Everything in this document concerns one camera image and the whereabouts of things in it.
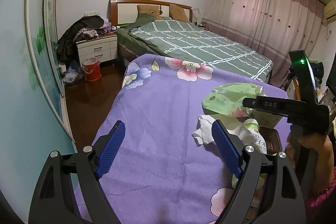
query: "blue flower print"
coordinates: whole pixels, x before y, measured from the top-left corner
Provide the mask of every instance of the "blue flower print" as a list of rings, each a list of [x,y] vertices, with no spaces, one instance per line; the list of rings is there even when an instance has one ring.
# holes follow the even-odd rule
[[[152,71],[148,68],[142,68],[138,66],[137,63],[132,62],[127,67],[127,72],[124,77],[123,87],[126,90],[134,89],[139,85],[143,85],[143,80],[145,78],[151,77]]]

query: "green bedsheet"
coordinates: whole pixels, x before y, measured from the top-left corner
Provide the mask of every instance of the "green bedsheet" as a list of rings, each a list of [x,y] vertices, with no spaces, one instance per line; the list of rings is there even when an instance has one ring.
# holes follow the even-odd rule
[[[118,43],[136,56],[159,54],[207,64],[265,82],[273,67],[270,59],[240,43],[202,30],[191,23],[155,20],[150,15],[117,31]]]

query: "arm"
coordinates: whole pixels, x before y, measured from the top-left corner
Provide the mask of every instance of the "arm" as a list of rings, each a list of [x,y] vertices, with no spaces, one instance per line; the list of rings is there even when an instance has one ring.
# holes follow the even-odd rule
[[[312,183],[310,192],[313,194],[321,193],[326,190],[334,180],[334,153],[332,143],[327,135],[314,133],[303,136],[298,142],[306,148],[314,149],[318,153],[318,162],[316,166],[315,179]],[[293,146],[288,146],[285,150],[293,167],[295,168]]]

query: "pink sleeve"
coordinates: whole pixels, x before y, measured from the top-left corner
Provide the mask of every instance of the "pink sleeve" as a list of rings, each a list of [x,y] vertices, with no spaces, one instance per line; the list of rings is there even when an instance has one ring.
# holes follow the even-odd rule
[[[310,194],[305,201],[307,218],[311,219],[318,211],[319,206],[332,193],[336,187],[336,167],[334,167],[334,180],[331,186],[321,194]]]

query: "pillow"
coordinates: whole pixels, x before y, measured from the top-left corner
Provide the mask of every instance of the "pillow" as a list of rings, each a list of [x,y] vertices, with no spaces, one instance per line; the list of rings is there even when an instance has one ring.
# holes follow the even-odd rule
[[[139,14],[150,14],[156,18],[156,20],[163,20],[159,13],[159,6],[155,5],[137,5],[138,16]]]
[[[173,20],[183,21],[183,22],[190,22],[187,15],[184,12],[182,7],[179,7],[175,4],[169,4],[169,12]]]

